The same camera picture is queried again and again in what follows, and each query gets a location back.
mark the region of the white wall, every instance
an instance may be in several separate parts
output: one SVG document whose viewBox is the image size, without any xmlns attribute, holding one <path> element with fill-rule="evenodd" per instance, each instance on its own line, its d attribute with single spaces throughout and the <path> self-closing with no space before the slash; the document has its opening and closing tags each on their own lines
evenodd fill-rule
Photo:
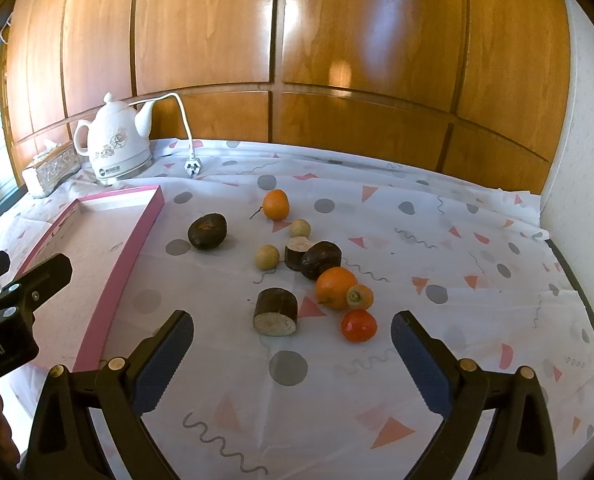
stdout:
<svg viewBox="0 0 594 480">
<path fill-rule="evenodd" d="M 594 311 L 594 26 L 566 0 L 571 40 L 570 94 L 557 155 L 542 193 L 541 225 L 570 264 Z M 594 437 L 560 473 L 582 478 Z"/>
</svg>

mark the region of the white electric kettle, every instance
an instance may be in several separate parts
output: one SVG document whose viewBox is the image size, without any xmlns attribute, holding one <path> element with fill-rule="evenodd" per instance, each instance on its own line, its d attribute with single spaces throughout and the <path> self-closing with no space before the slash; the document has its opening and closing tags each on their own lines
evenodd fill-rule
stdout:
<svg viewBox="0 0 594 480">
<path fill-rule="evenodd" d="M 115 101 L 108 92 L 104 96 L 106 104 L 99 109 L 94 120 L 80 120 L 73 135 L 77 153 L 90 158 L 97 180 L 102 184 L 112 184 L 119 178 L 135 176 L 150 166 L 152 155 L 148 136 L 152 126 L 152 107 L 156 101 L 169 96 L 176 97 L 188 134 L 190 157 L 186 162 L 186 171 L 190 176 L 199 173 L 201 163 L 194 154 L 186 110 L 179 95 L 171 92 L 128 105 L 123 101 Z M 139 112 L 132 108 L 132 105 L 142 103 L 143 108 Z M 81 146 L 83 127 L 88 128 L 87 148 Z"/>
</svg>

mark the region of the kettle lid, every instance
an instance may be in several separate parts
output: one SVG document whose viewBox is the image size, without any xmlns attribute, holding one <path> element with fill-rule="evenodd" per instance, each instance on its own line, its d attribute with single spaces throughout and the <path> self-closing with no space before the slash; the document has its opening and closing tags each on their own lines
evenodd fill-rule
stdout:
<svg viewBox="0 0 594 480">
<path fill-rule="evenodd" d="M 110 92 L 104 96 L 104 103 L 106 104 L 99 108 L 99 111 L 95 117 L 96 119 L 104 118 L 129 108 L 129 106 L 123 101 L 115 101 L 114 96 Z"/>
</svg>

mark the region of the red tomato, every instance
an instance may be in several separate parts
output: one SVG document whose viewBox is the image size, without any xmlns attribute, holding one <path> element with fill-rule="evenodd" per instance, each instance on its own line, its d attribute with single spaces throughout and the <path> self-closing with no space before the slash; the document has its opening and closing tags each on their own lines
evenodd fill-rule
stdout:
<svg viewBox="0 0 594 480">
<path fill-rule="evenodd" d="M 351 310 L 341 320 L 341 333 L 351 343 L 363 343 L 377 333 L 377 320 L 365 310 Z"/>
</svg>

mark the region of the kettle spout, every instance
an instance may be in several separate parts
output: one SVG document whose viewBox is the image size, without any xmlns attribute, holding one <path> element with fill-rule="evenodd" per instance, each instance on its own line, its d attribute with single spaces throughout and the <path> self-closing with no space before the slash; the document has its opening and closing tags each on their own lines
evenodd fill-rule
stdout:
<svg viewBox="0 0 594 480">
<path fill-rule="evenodd" d="M 152 126 L 152 107 L 155 105 L 155 100 L 146 101 L 141 110 L 135 116 L 135 127 L 140 137 L 147 139 L 150 135 L 150 127 Z"/>
</svg>

